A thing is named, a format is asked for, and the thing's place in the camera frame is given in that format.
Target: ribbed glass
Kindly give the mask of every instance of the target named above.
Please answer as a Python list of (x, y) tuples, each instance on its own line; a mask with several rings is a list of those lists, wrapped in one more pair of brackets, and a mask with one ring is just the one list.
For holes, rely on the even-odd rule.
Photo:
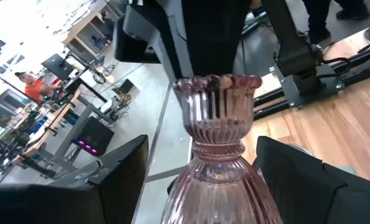
[(195, 158), (170, 193), (161, 223), (282, 223), (268, 187), (241, 156), (253, 122), (254, 90), (246, 75), (178, 80), (184, 127)]

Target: table leg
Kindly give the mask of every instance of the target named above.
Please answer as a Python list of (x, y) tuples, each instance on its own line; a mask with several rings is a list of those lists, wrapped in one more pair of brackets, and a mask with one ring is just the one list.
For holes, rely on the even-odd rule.
[[(78, 96), (77, 98), (81, 103), (83, 103), (85, 106), (88, 106), (88, 105), (91, 105), (91, 103), (88, 102), (87, 99), (85, 99), (84, 97), (82, 96)], [(112, 124), (113, 121), (104, 113), (102, 113), (102, 111), (100, 111), (98, 108), (92, 106), (92, 111), (94, 113), (96, 113), (99, 117), (103, 118), (105, 121), (109, 122), (109, 124)]]
[(41, 174), (44, 174), (46, 175), (47, 177), (53, 179), (55, 177), (55, 174), (56, 172), (53, 171), (53, 170), (49, 170), (49, 169), (46, 169), (46, 168), (43, 168), (41, 167), (40, 165), (38, 165), (33, 159), (31, 158), (28, 158), (28, 159), (25, 159), (22, 161), (22, 163), (24, 165), (26, 165), (27, 167), (30, 167), (34, 170), (36, 170), (37, 172), (40, 172)]
[(69, 149), (70, 145), (73, 143), (73, 140), (77, 138), (78, 134), (83, 129), (84, 122), (87, 120), (87, 118), (90, 116), (91, 112), (93, 111), (95, 107), (92, 104), (88, 104), (86, 109), (83, 111), (83, 113), (80, 115), (77, 122), (74, 124), (72, 129), (67, 133), (65, 139), (62, 141), (60, 146), (58, 147), (58, 150), (56, 150), (54, 157), (51, 159), (51, 161), (54, 164), (57, 164), (68, 171), (72, 172), (75, 171), (76, 168), (72, 165), (74, 161), (65, 161), (65, 155), (67, 150)]
[(99, 99), (101, 99), (103, 102), (107, 102), (108, 100), (106, 100), (105, 97), (103, 97), (101, 94), (98, 93), (98, 91), (96, 91), (94, 88), (92, 88), (90, 85), (88, 85), (85, 81), (83, 81), (81, 78), (80, 78), (80, 83), (83, 84), (85, 87), (87, 87), (87, 89), (89, 89), (93, 94), (95, 94), (95, 96), (97, 96)]

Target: person's leg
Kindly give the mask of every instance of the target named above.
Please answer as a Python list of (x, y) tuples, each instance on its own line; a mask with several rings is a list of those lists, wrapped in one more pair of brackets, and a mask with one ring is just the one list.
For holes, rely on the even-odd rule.
[(339, 20), (352, 19), (361, 21), (370, 16), (364, 0), (335, 0), (343, 10), (337, 12), (336, 17)]
[(65, 116), (63, 117), (69, 124), (71, 124), (72, 126), (74, 126), (74, 124), (76, 123), (77, 119), (75, 119), (69, 112), (65, 114)]
[(74, 112), (72, 109), (69, 109), (67, 113), (70, 114), (74, 119), (80, 118), (80, 116), (76, 112)]
[(75, 113), (72, 109), (69, 109), (65, 116), (64, 116), (64, 119), (69, 123), (71, 124), (72, 126), (77, 122), (77, 120), (79, 119), (79, 115), (77, 113)]
[(329, 13), (330, 0), (303, 0), (308, 18), (308, 35), (313, 44), (321, 42), (330, 37), (326, 29), (326, 18)]

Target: black monitor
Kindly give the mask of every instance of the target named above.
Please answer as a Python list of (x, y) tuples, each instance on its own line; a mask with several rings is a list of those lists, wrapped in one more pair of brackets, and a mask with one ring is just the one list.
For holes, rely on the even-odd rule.
[(61, 80), (68, 80), (69, 75), (74, 70), (73, 65), (69, 64), (59, 54), (54, 54), (41, 63), (46, 69), (55, 74)]

